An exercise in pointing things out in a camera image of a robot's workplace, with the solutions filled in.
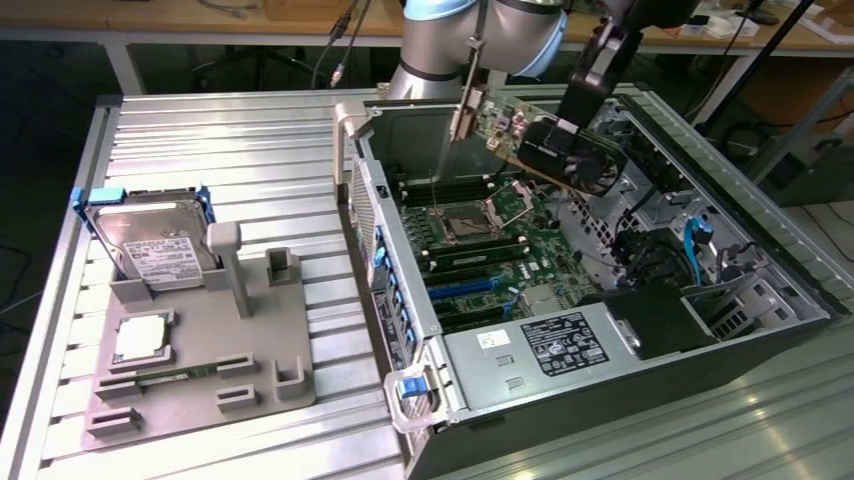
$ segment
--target metal table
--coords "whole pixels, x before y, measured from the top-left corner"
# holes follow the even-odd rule
[[[346,97],[368,99],[372,91]],[[204,184],[241,256],[302,259],[317,403],[129,448],[80,448],[113,266],[69,213],[2,437],[0,478],[400,478],[402,460],[332,197],[330,107],[341,95],[126,97],[94,112],[76,186]]]
[[[0,443],[0,478],[402,478],[330,195],[330,106],[368,90],[126,97],[97,109],[76,185],[210,187],[242,256],[302,256],[318,402],[97,453],[82,410],[112,265],[68,213]],[[540,94],[560,93],[541,89]],[[849,478],[854,323],[729,385],[450,478]]]

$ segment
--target hard drive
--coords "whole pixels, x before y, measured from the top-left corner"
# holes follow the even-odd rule
[[[205,246],[213,222],[206,189],[128,194],[101,188],[77,211],[124,279],[144,280],[150,290],[200,286],[201,272],[220,268]]]

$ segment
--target drive label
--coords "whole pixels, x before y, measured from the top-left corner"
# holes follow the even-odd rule
[[[149,284],[201,278],[198,259],[186,237],[126,242],[124,250]]]
[[[584,316],[575,312],[521,325],[539,368],[549,377],[608,361]]]

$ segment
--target wooden table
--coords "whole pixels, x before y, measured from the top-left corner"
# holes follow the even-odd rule
[[[332,20],[293,18],[270,21],[261,6],[246,11],[245,18],[202,6],[197,0],[2,0],[0,39],[78,41],[100,43],[125,94],[141,94],[142,83],[126,46],[132,43],[176,45],[324,45]],[[767,7],[780,18],[785,9]],[[373,0],[354,45],[398,47],[402,36],[402,11],[397,0]],[[561,50],[583,48],[597,24],[592,15],[572,14]],[[737,59],[697,116],[704,120],[740,78],[776,27],[761,27],[752,38],[739,38],[728,52]],[[640,51],[657,54],[716,55],[728,39],[707,35],[675,36],[657,28],[644,32]],[[346,37],[338,40],[344,44]],[[775,52],[779,56],[854,57],[854,48],[833,45],[795,26]]]

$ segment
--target workbench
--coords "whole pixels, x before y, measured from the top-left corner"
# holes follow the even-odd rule
[[[204,7],[196,0],[7,0],[0,6],[0,40],[98,43],[106,51],[121,91],[126,95],[138,95],[144,93],[144,85],[128,52],[130,44],[325,45],[332,21],[302,18],[270,21],[262,1],[257,1],[261,8],[248,11],[245,18],[238,19]],[[769,5],[764,8],[780,18],[787,16],[781,7]],[[354,45],[398,47],[402,23],[398,1],[374,0]],[[595,16],[573,13],[561,50],[579,51],[596,24]],[[719,105],[775,31],[776,27],[760,27],[755,37],[736,40],[728,55],[737,59],[697,114],[696,122],[701,122]],[[717,55],[728,43],[728,39],[707,35],[673,36],[657,28],[648,28],[644,34],[641,53]],[[346,41],[344,36],[338,44],[344,45]],[[854,49],[831,44],[797,25],[775,55],[851,58]],[[500,85],[504,79],[504,75],[497,75],[490,84]]]
[[[516,95],[563,92],[505,88]],[[81,451],[113,267],[68,208],[0,441],[0,478],[402,479],[332,197],[332,106],[374,97],[372,90],[130,96],[98,106],[76,187],[202,183],[217,219],[240,222],[241,258],[280,246],[301,256],[318,400],[286,413]],[[854,238],[841,222],[825,227],[837,240]],[[849,475],[851,344],[854,323],[844,320],[724,387],[445,480]]]

